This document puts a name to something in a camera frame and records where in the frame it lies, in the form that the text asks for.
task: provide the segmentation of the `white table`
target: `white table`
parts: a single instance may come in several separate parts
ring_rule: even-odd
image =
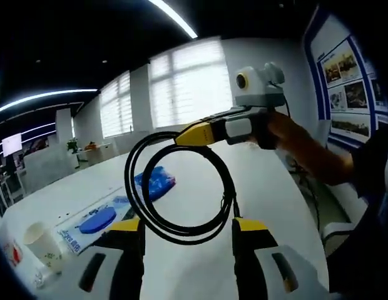
[[[137,174],[165,143],[168,142],[143,152]],[[242,215],[262,220],[279,244],[291,246],[315,266],[319,281],[328,288],[324,249],[314,220],[277,155],[253,144],[228,146],[220,142],[212,149],[230,170]],[[72,216],[96,207],[100,199],[106,199],[113,191],[120,189],[125,194],[121,187],[126,158],[127,154],[118,156],[72,174],[6,211],[4,223],[24,253],[16,269],[20,276],[27,276],[32,264],[38,263],[22,245],[24,230],[36,221],[58,228],[73,220]],[[192,226],[216,215],[220,209],[222,182],[208,161],[195,153],[179,152],[162,159],[160,165],[176,176],[176,186],[155,203],[162,216],[171,222]],[[215,239],[198,246],[172,244],[147,230],[141,298],[238,299],[230,224]]]

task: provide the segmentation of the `sleeve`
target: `sleeve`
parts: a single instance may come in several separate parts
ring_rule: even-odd
[[[385,190],[384,169],[388,153],[388,127],[384,127],[352,153],[352,184],[358,197],[381,194]]]

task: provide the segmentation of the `blue lid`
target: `blue lid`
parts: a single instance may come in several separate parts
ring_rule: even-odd
[[[111,224],[115,217],[116,211],[113,207],[104,208],[80,225],[80,232],[86,234],[97,233]]]

